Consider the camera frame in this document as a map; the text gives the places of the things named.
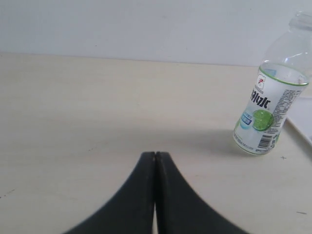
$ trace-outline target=table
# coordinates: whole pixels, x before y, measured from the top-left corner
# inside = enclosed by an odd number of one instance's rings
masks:
[[[251,233],[310,233],[308,144],[288,123],[265,156],[232,140],[256,71],[0,53],[1,233],[77,225],[143,151],[170,152],[197,193]]]

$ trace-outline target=printed logo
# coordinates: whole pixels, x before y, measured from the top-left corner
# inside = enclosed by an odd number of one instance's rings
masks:
[[[258,75],[257,86],[259,89],[263,89],[265,82],[265,77],[263,75]]]

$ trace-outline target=white wall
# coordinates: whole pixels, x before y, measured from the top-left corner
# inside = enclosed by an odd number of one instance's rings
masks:
[[[258,65],[311,0],[0,0],[0,51]]]

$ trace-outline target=plastic water bottle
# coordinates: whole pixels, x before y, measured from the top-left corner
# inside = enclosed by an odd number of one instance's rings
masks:
[[[286,113],[312,76],[312,14],[298,12],[289,31],[268,49],[233,137],[243,150],[263,155],[278,140]]]

